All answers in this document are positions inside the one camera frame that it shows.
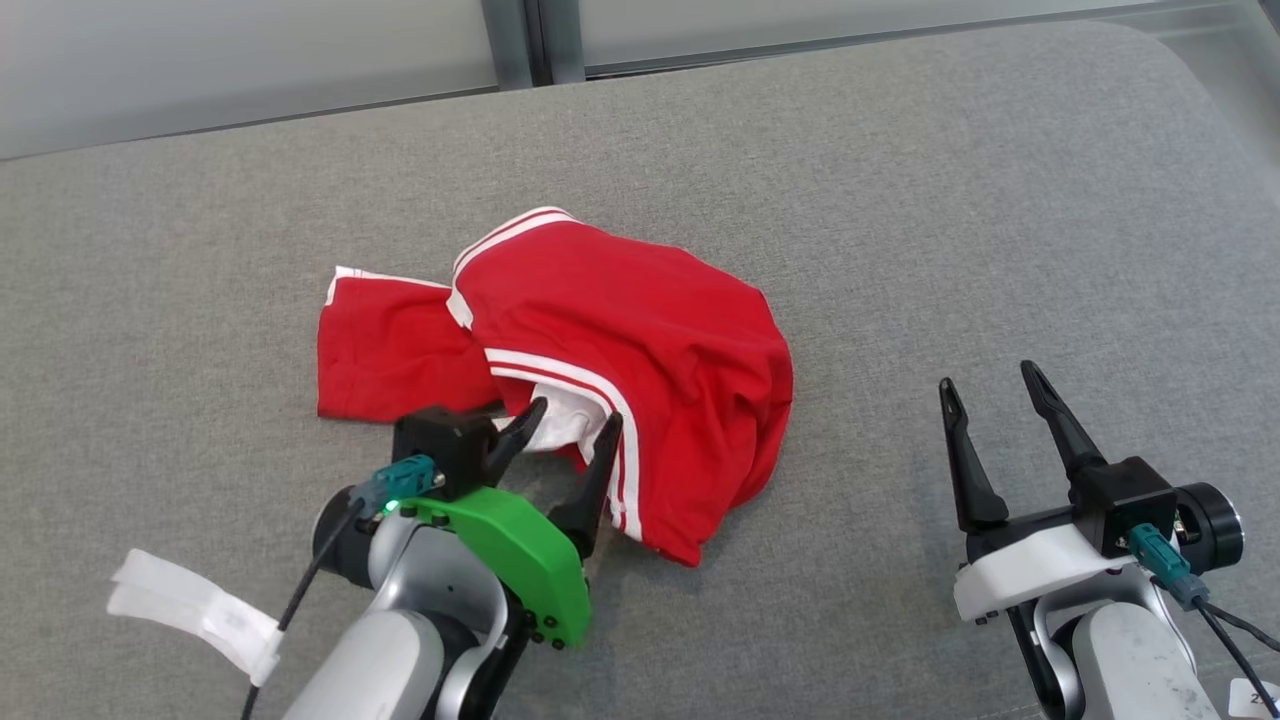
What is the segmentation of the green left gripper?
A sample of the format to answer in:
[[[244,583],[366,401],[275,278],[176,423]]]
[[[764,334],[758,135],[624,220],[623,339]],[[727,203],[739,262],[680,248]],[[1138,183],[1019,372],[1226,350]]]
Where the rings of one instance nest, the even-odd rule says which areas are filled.
[[[498,432],[486,456],[485,482],[499,483],[512,461],[526,450],[547,413],[547,398],[534,398]],[[598,434],[580,492],[556,505],[545,518],[525,497],[481,487],[454,500],[404,498],[420,520],[444,518],[445,529],[480,564],[511,589],[525,609],[544,624],[547,641],[580,646],[593,619],[582,561],[595,551],[602,512],[611,493],[623,416],[612,413]]]

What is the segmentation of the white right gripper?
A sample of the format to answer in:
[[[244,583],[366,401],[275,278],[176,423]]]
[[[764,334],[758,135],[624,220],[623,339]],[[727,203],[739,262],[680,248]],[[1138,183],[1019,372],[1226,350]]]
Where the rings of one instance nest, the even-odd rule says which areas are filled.
[[[1032,360],[1020,372],[1036,414],[1042,418],[1068,479],[1084,468],[1107,464],[1094,441]],[[966,564],[957,570],[954,602],[964,621],[1084,582],[1132,561],[1106,557],[1073,521],[1073,507],[1009,520],[1009,507],[989,483],[968,432],[969,416],[951,378],[938,384],[943,437],[957,527],[965,536]]]

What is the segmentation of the red jersey white stripes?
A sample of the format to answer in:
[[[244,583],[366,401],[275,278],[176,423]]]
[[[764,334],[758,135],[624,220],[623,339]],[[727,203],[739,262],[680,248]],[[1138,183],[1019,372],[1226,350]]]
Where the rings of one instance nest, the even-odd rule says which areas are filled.
[[[468,246],[447,306],[479,345],[508,419],[535,398],[536,451],[593,443],[622,418],[613,525],[695,568],[780,459],[794,364],[763,292],[659,243],[539,208]]]

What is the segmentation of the red shorts white trim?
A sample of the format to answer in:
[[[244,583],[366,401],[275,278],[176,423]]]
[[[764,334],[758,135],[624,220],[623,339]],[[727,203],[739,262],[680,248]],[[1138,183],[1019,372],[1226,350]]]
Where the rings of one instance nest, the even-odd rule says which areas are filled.
[[[424,407],[499,406],[484,351],[447,306],[451,292],[337,266],[317,323],[316,414],[387,424]]]

